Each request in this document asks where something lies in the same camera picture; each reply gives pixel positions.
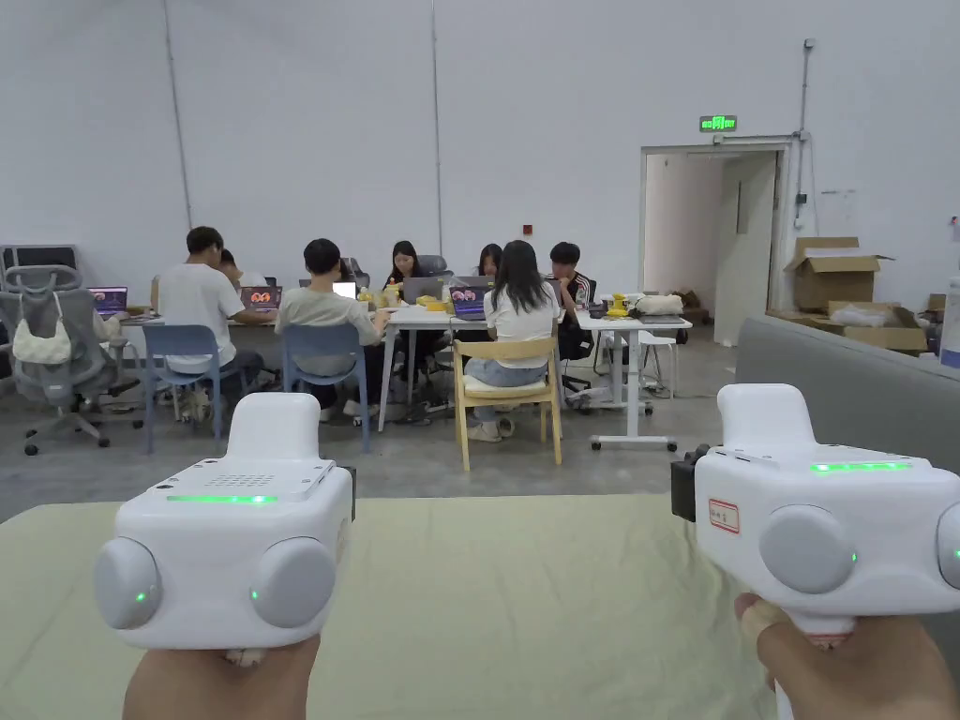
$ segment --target green led strip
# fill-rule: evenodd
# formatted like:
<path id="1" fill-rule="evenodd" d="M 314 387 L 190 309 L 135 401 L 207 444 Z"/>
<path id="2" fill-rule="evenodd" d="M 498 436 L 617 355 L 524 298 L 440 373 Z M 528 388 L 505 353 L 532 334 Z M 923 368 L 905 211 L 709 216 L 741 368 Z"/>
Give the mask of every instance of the green led strip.
<path id="1" fill-rule="evenodd" d="M 217 502 L 229 505 L 263 505 L 276 502 L 276 498 L 269 495 L 167 495 L 167 499 L 171 502 Z"/>
<path id="2" fill-rule="evenodd" d="M 814 472 L 826 475 L 828 472 L 872 472 L 882 470 L 909 470 L 913 467 L 910 463 L 819 463 L 811 465 L 810 469 Z"/>

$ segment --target handheld controller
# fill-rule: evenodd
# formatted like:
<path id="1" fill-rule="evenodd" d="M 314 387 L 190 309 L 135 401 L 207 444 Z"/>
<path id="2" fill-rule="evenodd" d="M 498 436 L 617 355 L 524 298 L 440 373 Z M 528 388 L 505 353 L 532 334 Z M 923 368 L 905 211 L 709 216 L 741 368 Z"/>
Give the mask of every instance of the handheld controller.
<path id="1" fill-rule="evenodd" d="M 729 385 L 717 404 L 724 443 L 696 460 L 687 518 L 715 563 L 821 646 L 842 642 L 858 616 L 960 609 L 960 478 L 920 458 L 818 444 L 789 385 Z"/>
<path id="2" fill-rule="evenodd" d="M 349 471 L 321 459 L 320 405 L 245 397 L 228 450 L 125 503 L 97 557 L 107 624 L 131 645 L 271 648 L 316 635 L 346 560 Z"/>

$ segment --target exit sign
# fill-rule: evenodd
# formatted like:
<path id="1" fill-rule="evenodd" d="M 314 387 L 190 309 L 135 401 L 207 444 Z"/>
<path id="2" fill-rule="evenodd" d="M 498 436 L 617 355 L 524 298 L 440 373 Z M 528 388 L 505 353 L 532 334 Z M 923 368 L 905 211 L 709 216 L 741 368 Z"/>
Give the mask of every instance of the exit sign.
<path id="1" fill-rule="evenodd" d="M 700 132 L 736 132 L 736 115 L 701 115 Z"/>

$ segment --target wooden chair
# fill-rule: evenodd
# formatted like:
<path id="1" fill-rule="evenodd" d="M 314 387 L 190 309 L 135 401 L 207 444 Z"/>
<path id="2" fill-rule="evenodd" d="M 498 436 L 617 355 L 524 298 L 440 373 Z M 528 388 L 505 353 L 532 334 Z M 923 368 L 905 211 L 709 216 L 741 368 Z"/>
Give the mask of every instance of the wooden chair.
<path id="1" fill-rule="evenodd" d="M 464 376 L 463 357 L 479 357 L 490 360 L 521 360 L 528 357 L 546 356 L 546 380 L 519 388 L 494 388 L 475 378 Z M 560 401 L 557 393 L 557 338 L 528 340 L 522 343 L 464 343 L 453 344 L 453 371 L 456 379 L 457 442 L 464 456 L 464 470 L 470 472 L 470 457 L 467 449 L 467 408 L 483 405 L 540 405 L 540 441 L 546 443 L 546 414 L 549 406 L 553 414 L 553 454 L 557 465 L 563 461 L 560 452 Z"/>

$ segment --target hand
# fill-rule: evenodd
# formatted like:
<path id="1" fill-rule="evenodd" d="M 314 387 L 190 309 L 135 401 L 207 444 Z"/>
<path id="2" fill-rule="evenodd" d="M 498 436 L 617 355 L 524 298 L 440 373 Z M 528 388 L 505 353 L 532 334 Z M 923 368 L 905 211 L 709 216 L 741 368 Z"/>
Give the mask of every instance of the hand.
<path id="1" fill-rule="evenodd" d="M 953 680 L 912 617 L 868 617 L 832 651 L 817 649 L 779 608 L 755 595 L 736 615 L 796 720 L 958 720 Z"/>
<path id="2" fill-rule="evenodd" d="M 222 651 L 151 650 L 127 687 L 123 720 L 303 720 L 319 650 L 317 636 L 246 668 Z"/>

